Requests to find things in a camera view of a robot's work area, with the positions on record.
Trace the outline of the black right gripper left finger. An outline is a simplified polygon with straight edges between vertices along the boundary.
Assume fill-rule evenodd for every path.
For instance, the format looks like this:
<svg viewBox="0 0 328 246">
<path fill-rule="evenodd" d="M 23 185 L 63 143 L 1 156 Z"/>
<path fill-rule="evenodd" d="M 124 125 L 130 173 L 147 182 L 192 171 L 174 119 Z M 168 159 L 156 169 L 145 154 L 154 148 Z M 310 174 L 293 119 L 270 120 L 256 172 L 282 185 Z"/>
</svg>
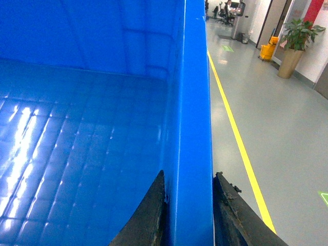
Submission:
<svg viewBox="0 0 328 246">
<path fill-rule="evenodd" d="M 162 245 L 165 227 L 165 173 L 160 170 L 131 218 L 109 245 Z"/>
</svg>

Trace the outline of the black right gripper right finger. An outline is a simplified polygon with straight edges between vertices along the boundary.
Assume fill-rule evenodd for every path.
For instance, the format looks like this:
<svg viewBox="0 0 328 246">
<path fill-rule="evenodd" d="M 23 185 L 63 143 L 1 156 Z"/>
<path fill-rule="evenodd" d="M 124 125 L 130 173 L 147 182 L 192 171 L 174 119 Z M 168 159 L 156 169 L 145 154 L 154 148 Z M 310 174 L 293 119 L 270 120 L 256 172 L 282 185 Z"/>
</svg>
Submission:
<svg viewBox="0 0 328 246">
<path fill-rule="evenodd" d="M 286 245 L 239 195 L 222 172 L 214 177 L 215 245 Z"/>
</svg>

